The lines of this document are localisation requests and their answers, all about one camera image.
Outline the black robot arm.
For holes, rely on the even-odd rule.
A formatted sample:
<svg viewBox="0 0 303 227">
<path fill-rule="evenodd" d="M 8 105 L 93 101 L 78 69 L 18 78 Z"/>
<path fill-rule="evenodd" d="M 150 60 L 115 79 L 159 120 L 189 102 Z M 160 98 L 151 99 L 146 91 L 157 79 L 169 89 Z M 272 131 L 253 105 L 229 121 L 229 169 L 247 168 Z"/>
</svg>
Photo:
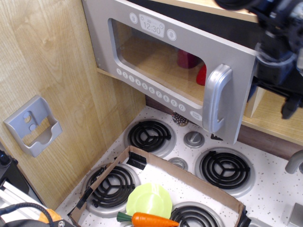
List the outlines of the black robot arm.
<svg viewBox="0 0 303 227">
<path fill-rule="evenodd" d="M 303 2 L 301 0 L 218 0 L 225 10 L 246 9 L 264 32 L 256 44 L 251 90 L 261 87 L 283 96 L 283 119 L 303 106 Z"/>
</svg>

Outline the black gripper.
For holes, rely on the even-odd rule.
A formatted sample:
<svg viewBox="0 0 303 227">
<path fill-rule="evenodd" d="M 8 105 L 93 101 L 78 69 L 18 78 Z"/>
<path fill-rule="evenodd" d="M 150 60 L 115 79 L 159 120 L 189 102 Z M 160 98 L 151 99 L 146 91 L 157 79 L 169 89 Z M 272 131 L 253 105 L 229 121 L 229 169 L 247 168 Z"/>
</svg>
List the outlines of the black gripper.
<svg viewBox="0 0 303 227">
<path fill-rule="evenodd" d="M 248 99 L 254 95 L 257 86 L 284 96 L 288 99 L 282 106 L 282 118 L 290 119 L 299 107 L 303 107 L 303 77 L 295 67 L 296 60 L 296 54 L 283 60 L 257 54 Z"/>
</svg>

